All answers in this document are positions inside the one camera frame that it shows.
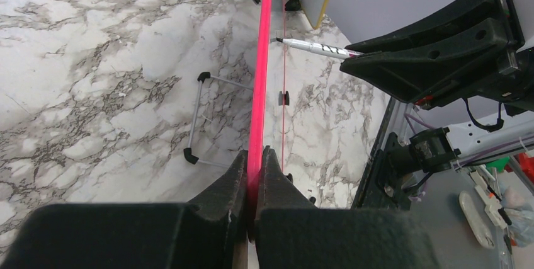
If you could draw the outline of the pink framed whiteboard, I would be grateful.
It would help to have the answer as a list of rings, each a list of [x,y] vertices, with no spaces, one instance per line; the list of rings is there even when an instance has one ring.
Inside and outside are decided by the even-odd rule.
[[[252,91],[253,102],[251,110],[249,150],[247,160],[247,199],[250,202],[255,202],[259,195],[259,175],[262,167],[262,153],[264,148],[264,114],[266,108],[266,88],[268,80],[268,56],[270,44],[268,39],[270,37],[271,9],[273,8],[273,0],[255,1],[261,5],[261,14],[258,30],[258,48],[256,53],[256,72],[254,76],[254,85],[252,87],[246,86],[244,84],[214,76],[209,72],[200,73],[197,78],[198,89],[196,92],[195,109],[193,112],[191,128],[189,131],[188,143],[183,151],[186,161],[191,164],[203,163],[222,168],[224,167],[224,165],[220,163],[201,160],[199,157],[194,156],[192,151],[193,136],[195,133],[196,120],[200,107],[202,87],[205,80],[214,79],[216,81],[222,81],[224,83]]]

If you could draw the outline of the white whiteboard marker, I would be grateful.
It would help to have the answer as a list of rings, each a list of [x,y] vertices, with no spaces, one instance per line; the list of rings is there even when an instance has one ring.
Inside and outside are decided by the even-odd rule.
[[[286,45],[287,47],[303,50],[312,54],[321,55],[324,57],[330,57],[335,59],[349,59],[353,57],[359,57],[364,55],[362,52],[357,52],[354,50],[348,50],[344,48],[334,47],[330,45],[325,45],[315,42],[306,42],[304,40],[298,40],[294,38],[271,38],[269,43],[278,42]]]

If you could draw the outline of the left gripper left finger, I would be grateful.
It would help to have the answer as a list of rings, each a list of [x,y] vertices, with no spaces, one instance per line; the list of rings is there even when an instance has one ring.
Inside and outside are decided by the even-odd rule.
[[[247,152],[190,201],[34,210],[3,268],[244,268]]]

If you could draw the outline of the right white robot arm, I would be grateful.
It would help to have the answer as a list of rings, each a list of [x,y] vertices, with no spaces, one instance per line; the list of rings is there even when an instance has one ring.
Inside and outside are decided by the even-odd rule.
[[[485,118],[424,130],[380,153],[403,175],[438,172],[450,162],[533,138],[533,49],[513,0],[456,0],[400,30],[348,46],[340,67],[396,100],[423,110],[480,96],[497,103]]]

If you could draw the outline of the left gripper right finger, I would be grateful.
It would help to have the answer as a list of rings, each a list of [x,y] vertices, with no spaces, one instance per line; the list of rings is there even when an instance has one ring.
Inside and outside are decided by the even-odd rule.
[[[433,245],[408,212],[321,209],[265,147],[255,219],[260,268],[439,268]]]

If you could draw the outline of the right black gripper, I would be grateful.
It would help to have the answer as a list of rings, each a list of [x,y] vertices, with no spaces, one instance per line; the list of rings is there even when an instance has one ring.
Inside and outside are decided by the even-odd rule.
[[[497,4],[504,25],[489,18]],[[521,50],[525,43],[513,0],[455,0],[399,30],[346,46],[377,53],[347,59],[340,70],[412,103],[442,98],[492,72],[503,51],[494,96],[516,111],[532,112],[533,47]]]

